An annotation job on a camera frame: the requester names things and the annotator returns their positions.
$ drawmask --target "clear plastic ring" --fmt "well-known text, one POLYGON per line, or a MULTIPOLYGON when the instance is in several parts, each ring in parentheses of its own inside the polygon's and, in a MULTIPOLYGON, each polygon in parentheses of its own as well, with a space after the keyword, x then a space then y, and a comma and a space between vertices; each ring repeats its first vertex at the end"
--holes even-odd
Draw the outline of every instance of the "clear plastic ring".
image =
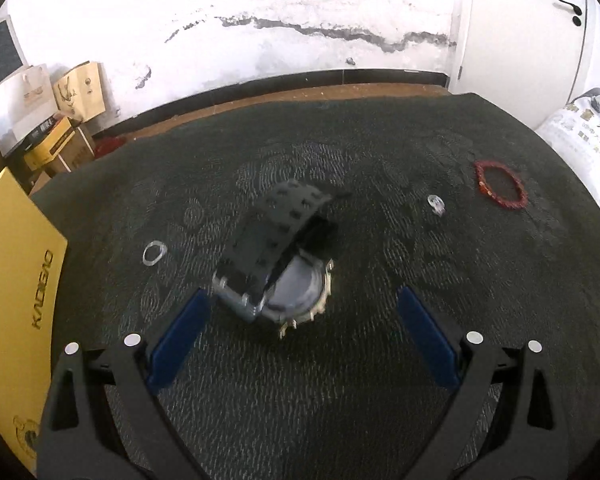
POLYGON ((162 259, 162 257, 166 253, 167 253, 167 246, 165 244, 163 244, 160 240, 154 240, 153 242, 149 243, 147 245, 147 247, 144 248, 144 253, 142 253, 142 263, 144 263, 147 267, 154 266, 156 263, 158 263, 162 259), (153 260, 147 260, 146 252, 149 249, 151 249, 152 247, 160 248, 160 252, 153 260))
POLYGON ((442 216, 445 213, 445 203, 442 202, 442 199, 438 195, 427 196, 427 202, 429 202, 436 215, 442 216))

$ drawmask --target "yellow box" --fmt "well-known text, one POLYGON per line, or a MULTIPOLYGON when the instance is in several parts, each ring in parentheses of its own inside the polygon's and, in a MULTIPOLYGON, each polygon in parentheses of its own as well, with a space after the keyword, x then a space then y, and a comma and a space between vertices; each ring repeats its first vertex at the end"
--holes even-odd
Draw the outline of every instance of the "yellow box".
POLYGON ((5 169, 0 173, 0 434, 35 470, 51 380, 51 329, 66 239, 5 169))
POLYGON ((68 117, 63 117, 48 135, 24 155, 24 160, 32 170, 42 168, 51 162, 65 144, 74 136, 74 128, 68 117))

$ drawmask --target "metal screw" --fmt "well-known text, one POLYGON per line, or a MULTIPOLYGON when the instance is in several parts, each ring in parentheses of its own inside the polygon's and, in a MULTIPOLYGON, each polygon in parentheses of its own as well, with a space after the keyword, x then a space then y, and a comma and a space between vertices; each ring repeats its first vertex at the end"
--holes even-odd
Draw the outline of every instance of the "metal screw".
POLYGON ((466 333, 466 340, 474 345, 479 345, 484 341, 484 338, 482 337, 482 334, 480 332, 472 331, 466 333))
POLYGON ((78 348, 80 348, 80 345, 74 341, 64 347, 64 353, 67 355, 73 355, 78 351, 78 348))
POLYGON ((542 351, 542 345, 536 341, 535 339, 532 339, 531 341, 529 341, 529 343, 526 344, 529 347, 529 350, 531 350, 534 353, 538 353, 542 351))
POLYGON ((125 337, 125 345, 136 346, 141 340, 140 334, 129 334, 125 337))

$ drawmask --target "red object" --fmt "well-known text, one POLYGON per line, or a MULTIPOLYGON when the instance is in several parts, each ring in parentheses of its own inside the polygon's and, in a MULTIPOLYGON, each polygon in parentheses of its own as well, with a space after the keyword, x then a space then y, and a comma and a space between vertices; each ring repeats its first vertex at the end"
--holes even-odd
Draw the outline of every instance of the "red object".
POLYGON ((480 192, 489 196, 490 198, 495 200, 500 206, 506 209, 522 209, 526 207, 526 204, 528 203, 528 195, 526 194, 525 187, 522 185, 522 181, 515 173, 513 173, 513 171, 507 168, 504 164, 494 162, 492 160, 477 160, 476 162, 474 162, 474 166, 475 174, 478 177, 478 188, 480 189, 480 192), (485 168, 497 168, 498 170, 502 170, 506 174, 508 174, 516 186, 516 191, 518 192, 518 200, 514 202, 513 200, 506 200, 505 198, 498 196, 494 192, 494 190, 491 189, 491 186, 487 184, 487 180, 484 177, 485 168))
POLYGON ((96 142, 96 149, 93 152, 94 158, 108 155, 115 152, 120 146, 126 143, 126 137, 105 137, 96 142))

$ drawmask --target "black watch strap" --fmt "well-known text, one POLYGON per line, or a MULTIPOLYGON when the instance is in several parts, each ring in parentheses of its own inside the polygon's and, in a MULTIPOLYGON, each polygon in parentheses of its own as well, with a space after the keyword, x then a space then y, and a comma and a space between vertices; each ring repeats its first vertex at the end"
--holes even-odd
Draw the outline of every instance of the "black watch strap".
POLYGON ((264 293, 291 260, 296 244, 314 227, 318 209, 332 196, 289 180, 276 184, 238 224, 224 248, 214 289, 246 319, 262 308, 264 293))

